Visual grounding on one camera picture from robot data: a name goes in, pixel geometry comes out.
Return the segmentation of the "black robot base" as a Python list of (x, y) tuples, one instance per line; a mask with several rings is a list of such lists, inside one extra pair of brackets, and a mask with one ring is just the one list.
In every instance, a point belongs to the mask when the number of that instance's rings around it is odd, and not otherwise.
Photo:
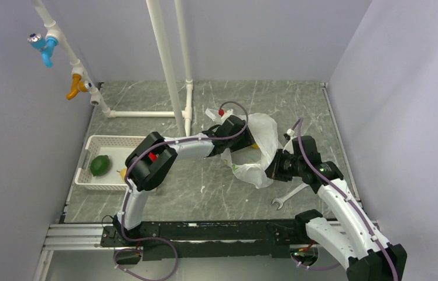
[(311, 240), (293, 219), (226, 221), (144, 221), (127, 241), (112, 225), (103, 228), (103, 248), (142, 250), (143, 261), (164, 258), (268, 256), (288, 258)]

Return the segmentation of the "red fake fruit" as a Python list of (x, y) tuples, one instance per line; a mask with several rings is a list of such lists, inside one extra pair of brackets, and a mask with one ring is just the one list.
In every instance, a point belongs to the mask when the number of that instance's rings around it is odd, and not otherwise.
[(153, 154), (152, 152), (149, 152), (148, 153), (148, 157), (151, 159), (151, 161), (156, 161), (156, 159), (157, 159), (157, 156), (155, 155), (155, 154)]

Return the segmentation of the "yellow fake pear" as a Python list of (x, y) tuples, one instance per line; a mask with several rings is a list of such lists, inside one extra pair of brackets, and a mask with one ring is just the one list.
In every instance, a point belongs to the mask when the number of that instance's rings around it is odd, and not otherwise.
[(126, 171), (127, 171), (127, 168), (123, 168), (123, 169), (121, 169), (121, 170), (119, 171), (119, 175), (120, 175), (122, 181), (126, 181), (126, 180), (125, 180), (125, 178), (126, 178)]

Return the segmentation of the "white plastic bag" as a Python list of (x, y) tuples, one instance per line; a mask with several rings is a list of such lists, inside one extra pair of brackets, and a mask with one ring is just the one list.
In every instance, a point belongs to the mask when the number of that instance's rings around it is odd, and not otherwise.
[(235, 124), (245, 124), (244, 128), (249, 128), (260, 149), (249, 146), (234, 151), (234, 138), (232, 138), (215, 143), (211, 154), (219, 155), (238, 180), (252, 184), (257, 189), (270, 186), (273, 180), (267, 178), (265, 170), (273, 160), (276, 150), (280, 148), (276, 121), (267, 114), (255, 113), (249, 114), (248, 117), (232, 115), (223, 124), (219, 124), (218, 111), (207, 109), (206, 115), (215, 122), (214, 126), (202, 131), (209, 138), (235, 135)]

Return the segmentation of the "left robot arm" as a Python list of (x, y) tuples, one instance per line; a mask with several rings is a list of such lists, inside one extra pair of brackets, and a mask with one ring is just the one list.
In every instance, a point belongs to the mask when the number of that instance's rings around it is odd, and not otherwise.
[(213, 157), (226, 150), (235, 152), (254, 143), (247, 122), (234, 115), (193, 136), (171, 138), (158, 132), (150, 133), (125, 161), (127, 170), (123, 180), (128, 187), (113, 219), (116, 239), (125, 246), (138, 240), (150, 192), (160, 186), (176, 162)]

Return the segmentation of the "green fake fruit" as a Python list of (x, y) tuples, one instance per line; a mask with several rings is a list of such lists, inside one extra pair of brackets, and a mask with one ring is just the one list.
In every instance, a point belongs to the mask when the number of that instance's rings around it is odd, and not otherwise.
[(95, 177), (104, 176), (111, 168), (111, 160), (108, 155), (96, 156), (90, 163), (89, 170)]

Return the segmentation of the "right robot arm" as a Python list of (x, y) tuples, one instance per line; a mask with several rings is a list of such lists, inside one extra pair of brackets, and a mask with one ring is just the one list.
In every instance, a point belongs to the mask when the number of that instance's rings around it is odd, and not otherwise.
[(286, 134), (292, 150), (278, 149), (266, 175), (277, 181), (300, 177), (331, 209), (343, 233), (317, 210), (295, 216), (289, 231), (297, 241), (319, 243), (345, 269), (348, 280), (402, 280), (407, 253), (368, 218), (335, 163), (323, 162), (311, 136)]

